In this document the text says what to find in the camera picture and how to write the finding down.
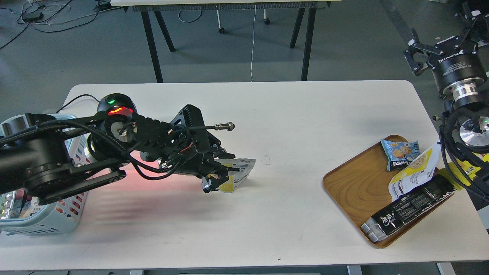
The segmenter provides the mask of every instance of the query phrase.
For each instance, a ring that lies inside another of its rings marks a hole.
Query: floor
[[[66,3],[44,0],[46,4]],[[0,0],[0,7],[18,12],[23,0]],[[421,42],[434,44],[460,33],[463,23],[454,16],[453,1],[394,0]],[[62,22],[90,14],[96,1],[73,1],[51,22]],[[150,14],[165,82],[299,81],[304,50],[305,25],[296,49],[289,48],[296,10],[225,10],[221,20],[225,34],[218,32],[215,11],[203,11],[194,23],[182,23],[178,12],[163,12],[176,52],[169,52]],[[184,11],[183,20],[199,12]],[[25,27],[15,23],[18,15],[0,9],[0,46]],[[36,25],[59,30],[84,23],[91,17],[64,25]],[[405,79],[420,96],[429,115],[443,111],[430,72],[415,77],[404,59],[406,48],[396,28],[378,1],[343,0],[317,11],[308,80]],[[489,68],[489,47],[479,55]],[[69,90],[89,83],[154,83],[156,81],[142,26],[141,16],[131,9],[100,13],[84,26],[59,33],[42,33],[32,26],[0,50],[0,121],[25,112],[53,113],[63,104]],[[457,275],[489,274],[489,262],[453,263]],[[363,266],[366,275],[440,274],[434,263]],[[128,274],[129,271],[71,271],[70,274]],[[321,273],[347,274],[346,267],[276,268],[258,270],[151,271],[178,273]],[[36,275],[66,274],[66,271],[35,272]]]

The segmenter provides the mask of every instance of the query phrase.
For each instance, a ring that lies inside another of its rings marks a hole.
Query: black table leg
[[[160,11],[155,11],[156,20],[158,20],[159,28],[161,32],[163,32],[163,36],[165,37],[166,44],[170,51],[176,51],[175,47],[173,47],[172,39],[170,38],[170,34],[168,33],[168,29],[166,28],[165,21],[163,20],[163,16]]]
[[[290,40],[290,48],[295,48],[295,42],[297,41],[297,35],[299,35],[299,30],[301,28],[302,18],[304,17],[304,11],[306,8],[299,8],[297,12],[297,18],[295,19],[294,31],[292,32],[292,39]]]
[[[141,18],[143,19],[144,32],[146,33],[148,47],[150,48],[151,61],[153,62],[153,69],[155,70],[156,82],[163,83],[163,76],[161,75],[161,68],[159,67],[158,53],[156,52],[155,38],[153,37],[153,30],[151,29],[151,22],[148,12],[142,11]]]
[[[307,20],[306,46],[304,48],[304,60],[302,61],[301,81],[307,81],[309,71],[309,58],[311,57],[312,33],[314,32],[314,20],[316,19],[316,8],[309,8]]]

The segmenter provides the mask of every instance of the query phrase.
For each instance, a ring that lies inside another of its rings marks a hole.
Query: cable
[[[90,96],[91,98],[95,99],[97,102],[100,102],[100,100],[98,100],[95,96],[91,95],[91,94],[82,94],[82,95],[79,95],[77,97],[75,97],[74,99],[70,100],[68,103],[66,103],[63,107],[61,107],[59,110],[56,111],[56,113],[58,114],[62,109],[64,109],[66,106],[70,105],[73,101],[77,100],[78,98],[82,97],[82,96]]]
[[[47,5],[47,6],[45,6],[43,8],[43,10],[48,11],[48,12],[53,12],[53,10],[48,9],[48,7],[53,7],[53,6],[57,6],[57,7],[60,8],[59,10],[61,10],[61,8],[62,8],[61,5],[67,6],[68,7],[68,10],[71,10],[71,7],[69,5],[67,5],[67,4],[51,4],[51,5]]]
[[[476,186],[472,179],[465,173],[465,171],[460,167],[460,165],[458,164],[458,162],[456,160],[454,160],[452,157],[453,157],[453,154],[447,150],[445,148],[445,140],[444,140],[444,136],[443,136],[443,125],[440,125],[439,127],[439,137],[440,137],[440,145],[441,145],[441,148],[442,148],[442,159],[443,159],[443,164],[445,165],[446,167],[446,171],[448,172],[448,174],[450,175],[451,178],[453,178],[455,180],[455,182],[460,185],[461,187],[463,187],[464,189],[466,189],[467,191],[470,191],[472,192],[473,194],[477,195],[478,197],[482,198],[482,200],[484,201],[488,201],[489,202],[489,198],[487,196],[486,193],[484,193],[478,186]],[[452,170],[450,169],[450,166],[448,165],[448,161],[446,159],[446,154],[445,152],[448,153],[448,155],[450,156],[450,159],[452,159],[453,163],[455,164],[455,166],[460,170],[460,172],[462,173],[462,175],[465,177],[465,179],[471,184],[470,186],[467,186],[465,185],[464,183],[462,183],[462,181],[460,181],[456,176],[455,174],[453,174]]]
[[[51,16],[50,16],[48,19],[44,19],[44,20],[39,21],[39,22],[37,22],[37,23],[46,22],[46,21],[48,21],[49,19],[53,18],[55,15],[57,15],[58,13],[60,13],[60,12],[61,12],[61,11],[62,11],[62,10],[65,8],[65,7],[67,7],[67,6],[68,6],[68,5],[71,3],[71,1],[73,1],[73,0],[69,0],[69,1],[68,1],[68,3],[66,3],[66,4],[65,4],[65,5],[64,5],[64,6],[63,6],[63,7],[62,7],[62,8],[61,8],[59,11],[57,11],[57,12],[55,12],[53,15],[51,15]]]
[[[26,25],[25,28],[18,34],[16,35],[14,38],[12,38],[12,40],[10,40],[9,42],[7,42],[7,44],[3,45],[0,47],[0,49],[3,49],[5,48],[8,44],[12,43],[17,37],[19,37],[25,30],[27,30],[27,27],[29,27],[29,25]]]
[[[198,19],[199,19],[199,18],[202,16],[202,10],[201,10],[201,11],[200,11],[200,14],[199,14],[199,16],[197,16],[197,18],[195,18],[195,19],[193,19],[193,20],[191,20],[191,21],[184,21],[184,20],[182,20],[182,18],[180,17],[180,14],[181,14],[181,13],[182,13],[182,11],[179,11],[179,12],[178,12],[178,20],[180,20],[180,21],[182,21],[182,22],[184,22],[184,23],[192,23],[192,22],[195,22],[195,21],[197,21],[197,20],[198,20]]]
[[[147,164],[144,164],[144,163],[138,161],[137,159],[133,158],[131,155],[129,155],[129,161],[131,163],[137,164],[137,166],[142,167],[144,170],[148,170],[148,171],[151,171],[153,173],[161,174],[161,173],[166,173],[169,171],[169,169],[158,169],[158,168],[154,168],[152,166],[149,166]]]
[[[134,166],[134,168],[136,169],[136,172],[141,176],[143,177],[144,179],[147,179],[147,180],[150,180],[150,181],[158,181],[158,180],[163,180],[169,176],[171,176],[173,173],[175,173],[175,171],[177,170],[177,168],[179,168],[181,165],[184,165],[187,161],[185,161],[184,163],[180,164],[180,161],[181,161],[181,158],[178,160],[178,162],[172,167],[172,169],[170,171],[168,171],[165,175],[163,176],[159,176],[159,177],[150,177],[148,175],[145,175],[141,169],[139,169],[139,166],[137,166],[135,163],[131,162],[131,164]]]
[[[36,128],[36,126],[29,127],[29,128],[24,129],[22,131],[19,131],[18,133],[15,133],[14,135],[0,139],[0,147],[4,146],[6,144],[9,144],[9,143],[15,142],[17,140],[23,139],[23,138],[33,136],[33,135],[40,133],[40,132],[44,132],[44,131],[48,131],[48,130],[58,130],[58,129],[63,129],[63,128],[67,128],[67,127],[64,125],[51,125],[51,126],[44,126],[41,128]]]
[[[121,9],[123,7],[116,7],[116,8],[112,8],[112,9],[106,9],[106,10],[101,10],[99,11],[99,13],[101,12],[106,12],[106,11],[111,11],[111,10],[116,10],[116,9]],[[68,22],[71,22],[71,21],[75,21],[75,20],[78,20],[78,19],[81,19],[81,18],[85,18],[85,17],[88,17],[88,16],[92,16],[92,15],[95,15],[95,13],[91,13],[91,14],[87,14],[87,15],[83,15],[83,16],[80,16],[80,17],[77,17],[77,18],[73,18],[73,19],[70,19],[70,20],[67,20],[67,21],[64,21],[64,22],[54,22],[54,23],[50,23],[49,21],[45,22],[45,23],[31,23],[31,24],[36,24],[36,25],[59,25],[59,24],[65,24],[65,23],[68,23]]]
[[[253,18],[253,45],[251,46],[251,82],[253,82],[253,50],[255,49],[255,21],[256,21],[256,5],[255,5],[255,17]]]
[[[80,26],[83,26],[83,25],[86,25],[88,23],[91,23],[93,20],[95,20],[95,18],[97,18],[97,15],[98,15],[99,12],[97,12],[95,14],[95,16],[88,22],[85,22],[83,24],[80,24],[80,25],[76,25],[76,26],[73,26],[73,27],[69,27],[69,28],[66,28],[66,29],[62,29],[62,30],[53,30],[53,31],[44,31],[44,30],[40,30],[40,29],[36,29],[36,27],[34,27],[34,25],[32,25],[32,27],[37,30],[37,31],[40,31],[40,32],[44,32],[44,33],[55,33],[55,32],[62,32],[62,31],[66,31],[66,30],[69,30],[69,29],[73,29],[73,28],[76,28],[76,27],[80,27]]]
[[[20,14],[18,12],[14,12],[12,9],[9,9],[9,8],[0,8],[0,10],[9,10],[10,13],[13,13],[13,14]]]
[[[22,19],[22,16],[26,15],[26,14],[31,14],[31,13],[35,13],[37,12],[40,8],[38,7],[36,10],[34,11],[31,11],[31,12],[27,12],[29,10],[29,8],[33,8],[34,5],[30,5],[28,6],[25,11],[24,11],[24,6],[26,3],[29,3],[29,1],[26,1],[24,2],[24,4],[22,4],[22,10],[21,10],[21,13],[17,13],[17,14],[20,14],[19,17],[17,18],[17,20],[15,20],[15,22],[17,22],[17,24],[26,24],[27,22],[24,22],[24,20]]]
[[[111,3],[109,1],[100,1],[100,0],[98,0],[97,4],[93,8],[93,11],[97,12],[97,11],[103,11],[103,10],[110,9],[110,8],[107,8],[107,7],[112,7],[111,6]]]
[[[132,126],[133,122],[132,121],[129,121],[128,123],[126,123],[124,126],[122,126],[122,129],[119,130],[119,135],[122,135],[122,133],[127,129],[129,128],[129,126]]]

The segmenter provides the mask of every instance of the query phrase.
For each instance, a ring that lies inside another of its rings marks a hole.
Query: light blue basket
[[[56,119],[76,118],[67,114],[53,114],[52,116]],[[65,141],[68,153],[75,164],[89,162],[84,153],[86,143],[87,139],[84,136]],[[87,192],[45,205],[37,213],[27,218],[0,220],[0,230],[28,235],[68,233],[78,226],[86,199]]]

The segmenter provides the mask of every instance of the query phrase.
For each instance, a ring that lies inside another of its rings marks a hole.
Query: white table
[[[128,177],[89,192],[81,223],[66,235],[0,235],[1,270],[152,269],[352,265],[489,259],[489,236],[467,193],[457,192],[404,236],[374,248],[335,205],[323,176],[391,135],[437,134],[406,81],[78,85],[67,101],[120,92],[144,116],[170,121],[185,104],[228,152],[256,158],[232,194],[204,194],[200,180]],[[65,109],[93,115],[96,102]],[[37,253],[29,260],[19,255]]]
[[[176,51],[173,46],[172,39],[166,27],[161,11],[181,11],[181,10],[217,10],[217,17],[219,23],[219,32],[224,33],[224,28],[221,27],[221,21],[219,18],[219,10],[223,9],[271,9],[271,8],[298,8],[297,18],[295,20],[294,30],[292,32],[292,39],[290,40],[290,48],[295,48],[297,42],[297,36],[301,27],[302,18],[306,8],[309,8],[308,23],[306,29],[306,43],[304,47],[304,58],[302,62],[301,81],[307,81],[309,72],[309,60],[311,57],[312,46],[312,34],[314,32],[314,21],[316,17],[316,8],[318,2],[324,0],[112,0],[112,6],[133,6],[134,11],[141,12],[141,18],[143,20],[144,31],[146,39],[148,41],[148,48],[150,50],[151,61],[153,63],[153,69],[155,71],[156,82],[163,83],[163,76],[161,73],[161,67],[159,64],[158,53],[156,50],[155,39],[153,37],[153,29],[151,28],[151,22],[148,15],[149,11],[155,13],[158,25],[163,33],[166,44],[170,51]],[[266,24],[270,23],[265,13]]]

